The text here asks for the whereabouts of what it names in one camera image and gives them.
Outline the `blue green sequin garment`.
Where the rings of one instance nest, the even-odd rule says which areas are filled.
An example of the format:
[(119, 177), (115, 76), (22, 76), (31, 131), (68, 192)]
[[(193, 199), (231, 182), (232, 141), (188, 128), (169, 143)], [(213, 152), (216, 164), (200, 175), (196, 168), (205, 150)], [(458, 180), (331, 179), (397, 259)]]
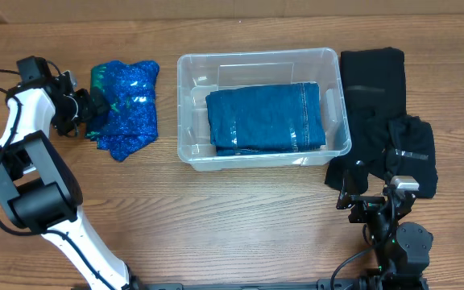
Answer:
[(158, 138), (155, 84), (160, 66), (154, 60), (125, 64), (112, 60), (91, 69), (90, 94), (110, 109), (90, 121), (85, 137), (118, 162)]

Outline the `small black garment bundle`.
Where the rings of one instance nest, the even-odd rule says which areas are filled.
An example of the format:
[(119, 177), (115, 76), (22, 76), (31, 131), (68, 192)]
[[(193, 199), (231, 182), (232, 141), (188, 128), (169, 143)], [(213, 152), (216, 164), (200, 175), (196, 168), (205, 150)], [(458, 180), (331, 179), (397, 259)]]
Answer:
[(392, 111), (387, 109), (348, 111), (352, 147), (346, 155), (330, 160), (325, 184), (340, 190), (343, 187), (343, 175), (348, 172), (358, 193), (368, 190), (369, 168), (382, 155), (389, 140), (389, 118), (392, 118)]

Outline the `dark blue jeans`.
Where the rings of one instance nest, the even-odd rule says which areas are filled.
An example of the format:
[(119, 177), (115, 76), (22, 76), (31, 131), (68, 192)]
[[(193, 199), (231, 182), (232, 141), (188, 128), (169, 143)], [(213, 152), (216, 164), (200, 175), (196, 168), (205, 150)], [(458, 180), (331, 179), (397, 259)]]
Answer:
[(217, 155), (315, 151), (326, 144), (316, 83), (249, 86), (206, 98)]

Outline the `large black garment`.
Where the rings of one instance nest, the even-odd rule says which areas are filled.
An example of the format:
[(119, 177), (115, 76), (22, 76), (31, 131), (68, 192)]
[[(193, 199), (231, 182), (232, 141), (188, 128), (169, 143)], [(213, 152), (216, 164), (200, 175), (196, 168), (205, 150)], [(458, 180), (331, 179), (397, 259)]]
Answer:
[(351, 132), (378, 130), (407, 114), (404, 52), (397, 48), (344, 51), (342, 88)]

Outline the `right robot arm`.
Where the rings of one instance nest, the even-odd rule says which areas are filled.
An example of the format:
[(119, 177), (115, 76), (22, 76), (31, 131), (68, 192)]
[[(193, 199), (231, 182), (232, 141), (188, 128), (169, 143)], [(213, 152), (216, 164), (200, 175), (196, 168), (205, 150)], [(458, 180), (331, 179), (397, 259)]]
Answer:
[[(423, 271), (429, 266), (433, 235), (415, 222), (401, 223), (411, 213), (418, 182), (411, 176), (393, 176), (378, 196), (363, 196), (345, 171), (336, 204), (349, 209), (349, 222), (363, 225), (368, 248), (342, 262), (331, 275), (330, 289), (427, 289)], [(339, 280), (338, 273), (364, 255), (374, 253), (378, 267), (354, 279)]]

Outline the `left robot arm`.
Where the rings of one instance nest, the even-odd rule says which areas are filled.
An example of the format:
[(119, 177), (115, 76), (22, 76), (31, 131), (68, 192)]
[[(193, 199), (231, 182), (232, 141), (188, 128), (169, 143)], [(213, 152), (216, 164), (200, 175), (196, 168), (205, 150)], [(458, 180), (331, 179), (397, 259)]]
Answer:
[(81, 124), (108, 113), (107, 100), (78, 89), (73, 74), (50, 60), (29, 56), (16, 65), (20, 81), (4, 90), (9, 115), (0, 138), (0, 229), (49, 241), (91, 289), (143, 289), (91, 226), (81, 187), (49, 139), (51, 130), (77, 136)]

